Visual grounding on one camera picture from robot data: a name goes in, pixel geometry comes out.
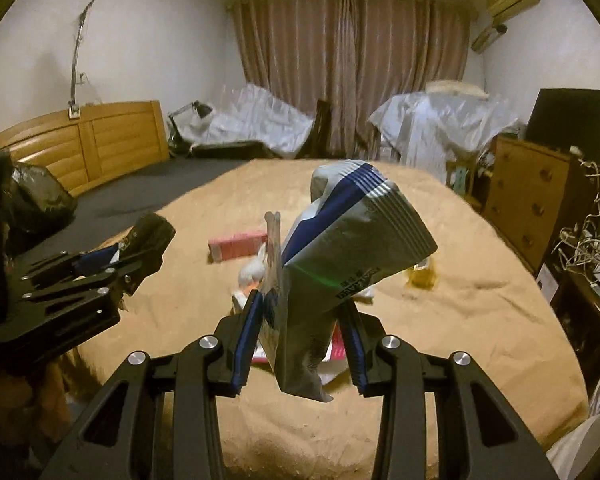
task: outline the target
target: curtain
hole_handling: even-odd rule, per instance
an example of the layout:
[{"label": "curtain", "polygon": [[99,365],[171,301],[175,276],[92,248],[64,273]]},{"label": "curtain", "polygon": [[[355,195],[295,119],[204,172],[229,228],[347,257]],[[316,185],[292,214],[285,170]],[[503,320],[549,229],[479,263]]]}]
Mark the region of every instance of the curtain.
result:
[{"label": "curtain", "polygon": [[330,155],[374,158],[371,113],[397,93],[460,79],[469,16],[433,0],[243,0],[232,9],[248,82],[314,115],[331,104]]}]

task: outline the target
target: black monitor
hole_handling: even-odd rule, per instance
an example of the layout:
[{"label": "black monitor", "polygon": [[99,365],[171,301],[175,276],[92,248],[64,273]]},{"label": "black monitor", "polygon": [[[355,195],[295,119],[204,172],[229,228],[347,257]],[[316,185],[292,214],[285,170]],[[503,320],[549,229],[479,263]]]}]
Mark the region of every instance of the black monitor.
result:
[{"label": "black monitor", "polygon": [[600,166],[600,90],[542,88],[525,140],[562,152],[577,146]]}]

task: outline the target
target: snack bag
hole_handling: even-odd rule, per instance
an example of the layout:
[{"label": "snack bag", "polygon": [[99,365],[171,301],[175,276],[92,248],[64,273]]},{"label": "snack bag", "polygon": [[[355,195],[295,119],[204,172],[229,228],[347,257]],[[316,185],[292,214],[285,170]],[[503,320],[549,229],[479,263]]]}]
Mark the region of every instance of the snack bag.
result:
[{"label": "snack bag", "polygon": [[333,335],[336,307],[438,247],[396,184],[368,162],[320,166],[311,198],[282,245],[280,214],[265,215],[260,342],[283,392],[327,402],[316,369]]}]

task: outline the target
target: black plastic bag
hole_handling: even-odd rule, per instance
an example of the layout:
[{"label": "black plastic bag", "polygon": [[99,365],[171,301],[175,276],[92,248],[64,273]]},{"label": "black plastic bag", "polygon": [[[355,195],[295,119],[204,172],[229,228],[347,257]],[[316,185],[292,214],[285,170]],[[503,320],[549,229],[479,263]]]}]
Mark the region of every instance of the black plastic bag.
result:
[{"label": "black plastic bag", "polygon": [[14,162],[4,187],[6,253],[17,256],[71,223],[77,201],[47,168]]}]

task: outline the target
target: wooden furniture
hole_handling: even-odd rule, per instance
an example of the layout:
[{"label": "wooden furniture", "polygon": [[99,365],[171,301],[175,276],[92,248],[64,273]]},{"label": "wooden furniture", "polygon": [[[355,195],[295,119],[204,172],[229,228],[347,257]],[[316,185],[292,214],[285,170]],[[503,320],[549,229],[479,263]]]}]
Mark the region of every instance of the wooden furniture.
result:
[{"label": "wooden furniture", "polygon": [[564,272],[551,307],[576,352],[590,395],[600,378],[600,297],[584,276]]},{"label": "wooden furniture", "polygon": [[575,156],[499,136],[484,217],[536,274],[563,227],[582,225],[596,195]]},{"label": "wooden furniture", "polygon": [[0,133],[12,160],[46,166],[74,196],[169,157],[158,101],[85,106],[16,124]]},{"label": "wooden furniture", "polygon": [[331,133],[331,104],[318,99],[315,105],[314,125],[297,158],[329,158],[328,144]]},{"label": "wooden furniture", "polygon": [[475,172],[478,168],[478,160],[477,155],[471,154],[468,156],[458,156],[456,160],[448,160],[445,162],[446,169],[446,186],[453,188],[451,185],[451,176],[460,168],[466,168],[467,170],[467,180],[466,180],[466,189],[464,190],[464,194],[461,195],[465,202],[467,202],[475,212],[480,212],[482,209],[482,203],[474,197],[474,181],[475,181]]}]

